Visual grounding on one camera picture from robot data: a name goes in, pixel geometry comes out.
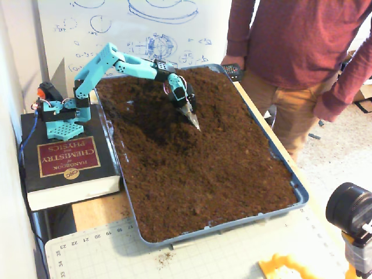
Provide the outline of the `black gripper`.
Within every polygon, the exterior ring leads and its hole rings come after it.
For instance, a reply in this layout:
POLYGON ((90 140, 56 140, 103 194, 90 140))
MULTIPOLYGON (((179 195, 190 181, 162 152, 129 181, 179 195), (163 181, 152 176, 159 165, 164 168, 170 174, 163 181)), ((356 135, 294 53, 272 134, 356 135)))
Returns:
POLYGON ((183 87, 176 88, 173 91, 173 96, 175 97, 173 100, 174 107, 180 109, 181 113, 187 117, 191 124, 198 131, 201 131, 197 116, 193 113, 196 112, 196 96, 192 85, 188 84, 186 89, 183 89, 183 87))

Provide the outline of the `person's right hand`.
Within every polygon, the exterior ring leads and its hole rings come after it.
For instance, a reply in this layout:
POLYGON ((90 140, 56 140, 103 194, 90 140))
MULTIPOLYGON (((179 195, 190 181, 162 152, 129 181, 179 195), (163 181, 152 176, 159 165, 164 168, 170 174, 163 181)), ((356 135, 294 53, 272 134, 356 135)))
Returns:
POLYGON ((245 69, 245 57, 244 56, 231 56, 226 55, 221 61, 221 65, 237 64, 240 69, 245 69))

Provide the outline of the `person's left hand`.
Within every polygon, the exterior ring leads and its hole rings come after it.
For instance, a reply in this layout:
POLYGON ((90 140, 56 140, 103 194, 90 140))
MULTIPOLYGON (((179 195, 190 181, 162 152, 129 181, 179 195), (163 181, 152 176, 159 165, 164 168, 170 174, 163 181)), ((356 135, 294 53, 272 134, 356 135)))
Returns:
POLYGON ((313 109, 313 114, 320 120, 324 120, 327 122, 334 122, 337 115, 333 114, 329 109, 326 108, 324 102, 323 102, 323 96, 320 95, 317 98, 315 107, 313 109))

